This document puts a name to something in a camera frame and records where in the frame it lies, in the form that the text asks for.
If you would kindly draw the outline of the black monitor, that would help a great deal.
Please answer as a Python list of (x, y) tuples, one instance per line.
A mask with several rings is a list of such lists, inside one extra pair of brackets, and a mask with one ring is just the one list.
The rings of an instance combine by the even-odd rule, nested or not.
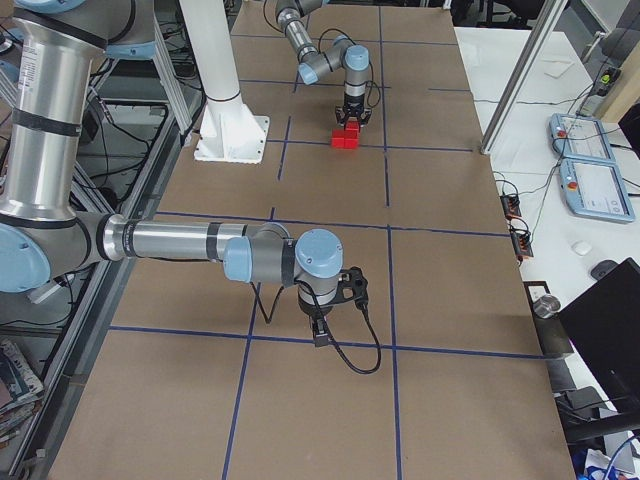
[(561, 324), (619, 412), (639, 409), (639, 265), (618, 264), (560, 312)]

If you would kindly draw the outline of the brown paper table cover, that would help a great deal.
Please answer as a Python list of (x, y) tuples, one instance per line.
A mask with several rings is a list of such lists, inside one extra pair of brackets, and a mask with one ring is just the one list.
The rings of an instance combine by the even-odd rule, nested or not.
[[(244, 4), (232, 42), (271, 127), (256, 165), (184, 150), (158, 219), (274, 222), (229, 264), (138, 260), (53, 479), (569, 479), (572, 467), (450, 17), (335, 6), (306, 18), (370, 52), (382, 92), (354, 150), (332, 148), (343, 75), (305, 86)], [(315, 346), (309, 286), (368, 282)]]

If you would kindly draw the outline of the teach pendant near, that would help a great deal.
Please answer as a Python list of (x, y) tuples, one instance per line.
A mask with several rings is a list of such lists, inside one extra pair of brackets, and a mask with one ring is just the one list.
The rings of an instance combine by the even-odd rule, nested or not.
[(612, 162), (565, 158), (560, 180), (566, 204), (579, 217), (631, 223), (636, 215), (621, 172)]

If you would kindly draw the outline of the black computer mouse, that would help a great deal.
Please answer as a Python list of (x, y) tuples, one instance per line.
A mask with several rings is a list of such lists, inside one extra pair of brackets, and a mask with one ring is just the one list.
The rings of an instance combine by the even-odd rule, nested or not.
[(599, 281), (604, 278), (608, 273), (614, 270), (618, 266), (618, 263), (614, 260), (606, 259), (598, 262), (593, 266), (589, 272), (590, 276)]

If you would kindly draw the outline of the stack of books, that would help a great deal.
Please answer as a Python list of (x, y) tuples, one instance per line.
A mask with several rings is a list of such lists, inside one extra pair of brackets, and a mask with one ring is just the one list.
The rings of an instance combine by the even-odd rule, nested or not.
[(18, 345), (1, 338), (1, 447), (20, 433), (36, 412), (44, 385)]

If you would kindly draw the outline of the red block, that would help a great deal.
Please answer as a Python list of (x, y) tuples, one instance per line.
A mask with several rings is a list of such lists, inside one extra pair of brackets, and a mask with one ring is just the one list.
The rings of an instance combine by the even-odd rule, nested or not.
[(348, 120), (344, 126), (346, 132), (350, 132), (353, 135), (359, 134), (361, 126), (357, 120)]
[(356, 149), (359, 146), (359, 132), (354, 130), (343, 131), (343, 148), (348, 150)]
[(344, 149), (345, 131), (343, 129), (335, 129), (331, 133), (331, 147), (335, 149)]

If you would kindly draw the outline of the orange black connector box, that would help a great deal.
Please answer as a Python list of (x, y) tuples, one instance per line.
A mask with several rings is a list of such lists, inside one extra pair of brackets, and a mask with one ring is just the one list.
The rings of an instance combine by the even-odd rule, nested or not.
[(522, 218), (520, 197), (517, 193), (503, 194), (500, 196), (500, 201), (507, 220)]
[(511, 228), (509, 234), (515, 256), (519, 261), (534, 257), (529, 230)]

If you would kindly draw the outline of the steel cup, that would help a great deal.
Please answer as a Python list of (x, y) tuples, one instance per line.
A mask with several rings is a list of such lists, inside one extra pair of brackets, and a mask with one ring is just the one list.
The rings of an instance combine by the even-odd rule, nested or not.
[(541, 319), (555, 316), (561, 310), (561, 302), (557, 297), (546, 293), (537, 298), (533, 304), (533, 314)]

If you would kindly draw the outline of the teach pendant far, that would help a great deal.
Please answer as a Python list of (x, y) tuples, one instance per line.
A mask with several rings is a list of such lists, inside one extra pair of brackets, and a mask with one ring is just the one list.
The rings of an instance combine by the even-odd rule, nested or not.
[(553, 149), (564, 158), (615, 161), (608, 133), (594, 117), (556, 113), (549, 129)]

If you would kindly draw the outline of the aluminium profile post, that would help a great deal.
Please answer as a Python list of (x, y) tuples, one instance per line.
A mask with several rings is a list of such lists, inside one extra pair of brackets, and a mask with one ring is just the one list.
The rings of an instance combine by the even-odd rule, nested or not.
[(486, 132), (483, 135), (480, 152), (490, 154), (500, 134), (505, 130), (509, 115), (516, 105), (519, 93), (527, 79), (530, 70), (538, 59), (543, 47), (554, 31), (567, 0), (547, 0), (531, 30), (523, 50), (518, 58), (514, 70), (501, 95)]

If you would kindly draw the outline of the teach pendant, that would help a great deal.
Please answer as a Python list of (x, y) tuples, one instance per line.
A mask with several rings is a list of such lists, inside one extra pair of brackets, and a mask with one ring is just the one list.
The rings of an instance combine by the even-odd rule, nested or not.
[(621, 172), (612, 162), (565, 158), (560, 180), (566, 204), (579, 217), (631, 223), (636, 215)]
[(549, 129), (553, 149), (564, 158), (615, 161), (608, 133), (594, 117), (556, 113)]

